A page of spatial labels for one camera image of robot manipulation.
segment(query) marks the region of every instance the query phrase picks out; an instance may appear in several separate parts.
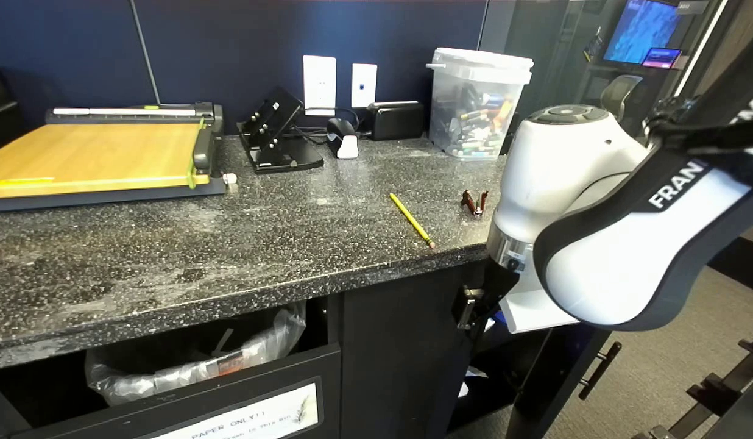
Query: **granite countertop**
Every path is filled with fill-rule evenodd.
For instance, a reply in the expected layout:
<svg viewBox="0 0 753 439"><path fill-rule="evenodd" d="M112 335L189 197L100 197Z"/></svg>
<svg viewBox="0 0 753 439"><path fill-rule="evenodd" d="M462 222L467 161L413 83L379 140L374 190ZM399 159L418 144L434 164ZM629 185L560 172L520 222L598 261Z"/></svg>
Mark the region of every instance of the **granite countertop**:
<svg viewBox="0 0 753 439"><path fill-rule="evenodd" d="M498 201L499 169L362 141L359 161L256 177L226 140L230 195L0 216L0 369L481 261L493 206L471 219L458 201Z"/></svg>

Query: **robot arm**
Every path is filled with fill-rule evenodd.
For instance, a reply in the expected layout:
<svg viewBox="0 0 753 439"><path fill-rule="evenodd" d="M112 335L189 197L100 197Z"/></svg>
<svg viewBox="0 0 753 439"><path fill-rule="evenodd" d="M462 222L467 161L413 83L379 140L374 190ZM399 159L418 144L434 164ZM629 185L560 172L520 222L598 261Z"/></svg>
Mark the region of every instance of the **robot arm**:
<svg viewBox="0 0 753 439"><path fill-rule="evenodd" d="M559 179L548 179L546 194L532 197L530 190L520 187L520 177L540 179L544 167L536 157L532 161L514 161L523 159L520 151L510 157L504 195L490 237L490 248L493 242L507 242L507 247L495 248L507 248L510 259L523 257L527 267L527 279L523 276L503 301L510 319L520 323L523 316L535 312L554 316L552 323L540 323L540 328L573 319L616 330L661 328L685 305L698 272L753 224L753 123L724 130L657 128L654 133L658 141L648 157L643 150L641 161L638 153L629 153L629 161L616 164L616 159L598 151L602 161L592 173L591 167L579 169L565 161L565 173L587 183L627 169L627 164L635 172L616 187L598 190L598 201L592 201L598 206L563 219L555 219L563 212L544 212ZM554 150L575 147L573 140L579 136L568 133ZM579 144L580 150L596 153L591 140ZM568 208L575 201L573 194L586 183L575 181L570 187L555 190L554 208ZM524 289L530 273L536 273L540 284Z"/></svg>

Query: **yellow pencil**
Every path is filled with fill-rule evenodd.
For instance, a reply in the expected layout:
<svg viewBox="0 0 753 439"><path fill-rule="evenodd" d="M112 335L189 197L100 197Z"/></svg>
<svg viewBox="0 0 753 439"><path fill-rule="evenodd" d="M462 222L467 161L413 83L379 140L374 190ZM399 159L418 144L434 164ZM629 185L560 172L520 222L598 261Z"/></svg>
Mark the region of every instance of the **yellow pencil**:
<svg viewBox="0 0 753 439"><path fill-rule="evenodd" d="M403 212L403 217L415 228L415 233L419 235L419 240L428 242L429 248L434 248L431 237L428 235L428 230L419 224L419 219L403 206L403 201L390 194L392 202L397 206L397 211Z"/></svg>

